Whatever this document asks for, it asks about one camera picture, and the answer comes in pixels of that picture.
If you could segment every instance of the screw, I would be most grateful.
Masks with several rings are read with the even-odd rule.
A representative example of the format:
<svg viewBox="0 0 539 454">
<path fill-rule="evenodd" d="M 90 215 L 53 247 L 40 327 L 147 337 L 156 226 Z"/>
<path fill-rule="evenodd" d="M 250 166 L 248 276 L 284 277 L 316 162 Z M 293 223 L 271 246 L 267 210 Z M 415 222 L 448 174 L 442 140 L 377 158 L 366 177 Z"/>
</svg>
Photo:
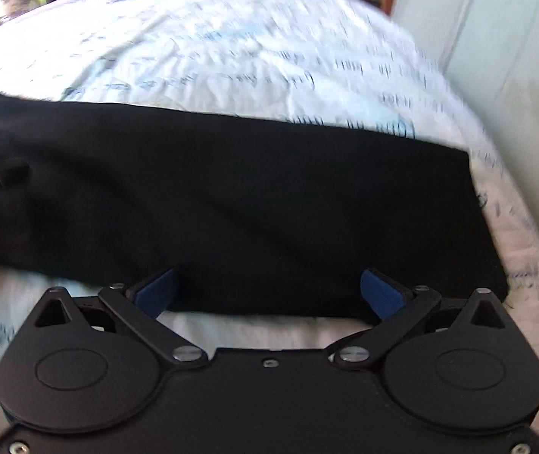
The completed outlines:
<svg viewBox="0 0 539 454">
<path fill-rule="evenodd" d="M 339 352 L 341 360 L 346 362 L 364 362 L 369 356 L 368 350 L 361 346 L 346 346 Z"/>
<path fill-rule="evenodd" d="M 173 358 L 180 362 L 193 362 L 202 356 L 202 350 L 197 346 L 183 345 L 173 350 Z"/>
<path fill-rule="evenodd" d="M 23 442 L 14 442 L 8 447 L 9 454 L 30 454 L 30 448 Z"/>
<path fill-rule="evenodd" d="M 276 368 L 278 365 L 280 365 L 280 362 L 278 362 L 278 360 L 275 358 L 268 358 L 267 360 L 263 361 L 263 366 L 265 368 Z"/>
<path fill-rule="evenodd" d="M 531 446 L 528 444 L 518 444 L 511 450 L 511 454 L 531 454 Z"/>
</svg>

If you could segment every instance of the triangular cutout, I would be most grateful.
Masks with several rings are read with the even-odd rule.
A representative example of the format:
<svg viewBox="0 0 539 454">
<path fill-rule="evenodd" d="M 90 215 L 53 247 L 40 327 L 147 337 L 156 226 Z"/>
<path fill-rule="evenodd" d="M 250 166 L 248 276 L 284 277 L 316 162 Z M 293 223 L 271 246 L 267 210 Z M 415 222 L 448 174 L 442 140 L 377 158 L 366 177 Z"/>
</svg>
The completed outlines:
<svg viewBox="0 0 539 454">
<path fill-rule="evenodd" d="M 51 300 L 38 316 L 34 325 L 36 327 L 47 327 L 67 324 L 69 322 L 70 318 L 68 317 L 61 300 Z"/>
<path fill-rule="evenodd" d="M 503 329 L 505 325 L 490 302 L 482 300 L 475 310 L 471 324 Z"/>
</svg>

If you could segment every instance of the bed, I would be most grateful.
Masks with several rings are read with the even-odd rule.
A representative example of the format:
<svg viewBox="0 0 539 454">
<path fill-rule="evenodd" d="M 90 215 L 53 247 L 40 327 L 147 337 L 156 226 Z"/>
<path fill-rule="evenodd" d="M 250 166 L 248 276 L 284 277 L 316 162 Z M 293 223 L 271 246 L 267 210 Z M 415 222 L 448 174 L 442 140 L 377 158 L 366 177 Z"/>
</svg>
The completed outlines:
<svg viewBox="0 0 539 454">
<path fill-rule="evenodd" d="M 410 36 L 357 0 L 79 1 L 0 27 L 0 92 L 370 129 L 468 150 L 510 286 L 505 302 L 539 356 L 539 233 L 478 118 Z M 44 290 L 77 282 L 0 267 L 0 356 Z M 220 346 L 317 348 L 346 319 L 164 312 Z M 0 409 L 0 433 L 7 422 Z M 534 422 L 539 432 L 539 414 Z"/>
</svg>

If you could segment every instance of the white bedsheet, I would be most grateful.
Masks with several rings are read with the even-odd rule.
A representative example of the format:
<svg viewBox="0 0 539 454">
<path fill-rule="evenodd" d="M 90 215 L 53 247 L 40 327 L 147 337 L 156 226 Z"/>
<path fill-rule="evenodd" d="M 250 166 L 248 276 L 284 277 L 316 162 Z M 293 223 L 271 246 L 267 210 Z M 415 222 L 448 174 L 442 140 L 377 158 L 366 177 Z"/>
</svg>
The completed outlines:
<svg viewBox="0 0 539 454">
<path fill-rule="evenodd" d="M 0 91 L 335 124 L 466 148 L 508 273 L 506 305 L 539 356 L 539 234 L 519 192 L 435 64 L 359 1 L 130 0 L 59 8 L 0 28 Z M 55 283 L 0 269 L 0 356 Z M 87 292 L 65 285 L 75 295 Z M 160 320 L 211 353 L 217 346 L 322 347 L 363 328 L 349 320 L 169 312 Z M 0 432 L 5 426 L 0 410 Z M 539 432 L 539 415 L 534 428 Z"/>
</svg>

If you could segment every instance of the patterned bedsheet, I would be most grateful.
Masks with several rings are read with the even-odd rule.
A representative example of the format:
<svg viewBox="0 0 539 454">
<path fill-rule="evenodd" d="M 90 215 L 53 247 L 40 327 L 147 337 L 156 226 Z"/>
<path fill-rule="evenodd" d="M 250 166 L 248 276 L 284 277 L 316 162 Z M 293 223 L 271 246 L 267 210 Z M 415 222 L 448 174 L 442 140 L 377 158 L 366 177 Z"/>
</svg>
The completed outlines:
<svg viewBox="0 0 539 454">
<path fill-rule="evenodd" d="M 466 148 L 508 273 L 506 305 L 539 356 L 539 234 L 519 191 L 437 66 L 359 1 L 81 2 L 0 27 L 0 91 L 365 128 Z M 0 356 L 56 283 L 0 268 Z M 363 328 L 349 320 L 170 312 L 160 320 L 211 353 L 321 347 Z M 5 426 L 0 410 L 0 432 Z"/>
</svg>

